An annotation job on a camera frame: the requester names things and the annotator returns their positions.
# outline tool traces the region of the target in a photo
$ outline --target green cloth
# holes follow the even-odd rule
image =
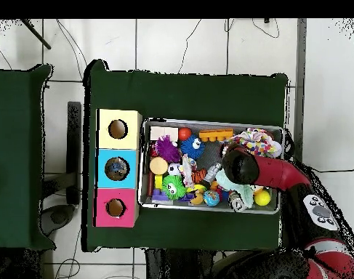
[[[0,247],[54,248],[39,229],[41,90],[50,72],[0,70]]]
[[[93,200],[95,111],[137,110],[143,118],[174,118],[283,126],[287,77],[166,75],[115,72],[93,61],[85,108],[90,103],[89,201]],[[93,227],[88,202],[88,247],[239,250],[278,247],[279,213],[237,214],[141,208],[133,228]]]

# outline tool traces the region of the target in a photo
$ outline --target green spiky ball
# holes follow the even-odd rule
[[[182,178],[180,176],[168,175],[162,180],[162,191],[170,200],[177,200],[186,194],[187,188],[183,186]]]

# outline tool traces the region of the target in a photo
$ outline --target gray bin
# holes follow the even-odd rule
[[[173,205],[154,204],[150,197],[147,196],[148,172],[150,157],[147,156],[148,146],[150,140],[151,126],[165,126],[165,127],[188,127],[192,133],[198,136],[198,133],[204,129],[228,129],[232,128],[234,134],[240,134],[243,130],[249,127],[265,129],[273,134],[275,141],[279,142],[282,147],[280,158],[283,159],[285,132],[279,126],[263,126],[263,125],[249,125],[249,124],[229,124],[219,122],[202,122],[202,121],[186,121],[186,120],[171,120],[171,119],[154,119],[147,118],[142,123],[142,144],[140,147],[140,168],[139,168],[139,186],[138,186],[138,202],[141,206],[156,209],[184,209],[191,211],[224,211],[233,212],[228,202],[220,202],[217,206],[211,207],[206,204],[199,206],[191,206],[188,202],[173,201]],[[205,168],[206,170],[216,162],[222,162],[219,155],[220,142],[205,142],[205,150],[197,162],[198,169]],[[253,214],[274,214],[280,209],[281,192],[272,189],[271,202],[266,206],[258,206],[254,204],[251,209],[247,209],[242,213]]]

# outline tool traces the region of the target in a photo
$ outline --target green table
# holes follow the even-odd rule
[[[85,71],[83,234],[87,246],[239,250],[278,247],[280,214],[236,214],[141,208],[134,228],[92,226],[95,111],[137,110],[144,118],[175,118],[283,126],[287,77],[166,75],[116,72],[102,60]]]

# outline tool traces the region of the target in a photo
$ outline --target yellow ball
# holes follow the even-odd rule
[[[254,202],[259,206],[266,206],[271,201],[271,196],[268,191],[262,190],[254,195]]]

